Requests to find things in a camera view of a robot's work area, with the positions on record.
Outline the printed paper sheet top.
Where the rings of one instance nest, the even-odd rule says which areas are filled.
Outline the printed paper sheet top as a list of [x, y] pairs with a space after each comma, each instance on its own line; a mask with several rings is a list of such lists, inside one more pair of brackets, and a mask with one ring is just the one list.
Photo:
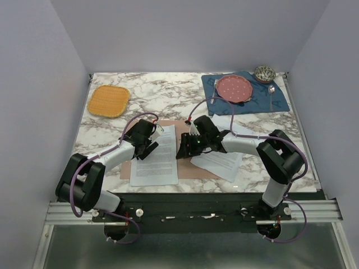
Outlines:
[[132, 187], [178, 184], [175, 126], [164, 127], [156, 142], [159, 145], [144, 160], [131, 161]]

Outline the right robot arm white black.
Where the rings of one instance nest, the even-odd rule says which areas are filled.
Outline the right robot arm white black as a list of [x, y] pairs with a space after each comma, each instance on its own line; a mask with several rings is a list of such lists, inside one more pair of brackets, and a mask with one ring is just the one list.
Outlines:
[[242, 153], [258, 156], [270, 176], [269, 183], [258, 205], [259, 215], [266, 220], [278, 213], [278, 206], [288, 193], [292, 182], [303, 177], [296, 176], [302, 168], [308, 170], [303, 152], [281, 130], [274, 130], [267, 136], [235, 134], [233, 129], [220, 131], [208, 116], [194, 121], [187, 120], [190, 129], [181, 134], [176, 159], [188, 159], [211, 152]]

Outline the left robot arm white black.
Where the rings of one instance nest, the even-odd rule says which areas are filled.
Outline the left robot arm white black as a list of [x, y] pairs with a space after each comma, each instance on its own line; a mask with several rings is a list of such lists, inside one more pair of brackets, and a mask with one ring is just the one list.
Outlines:
[[85, 212], [103, 210], [110, 220], [119, 221], [124, 207], [118, 196], [102, 190], [104, 176], [134, 158], [145, 159], [158, 147], [156, 139], [163, 132], [160, 125], [141, 119], [107, 149], [90, 156], [72, 155], [56, 187], [57, 198]]

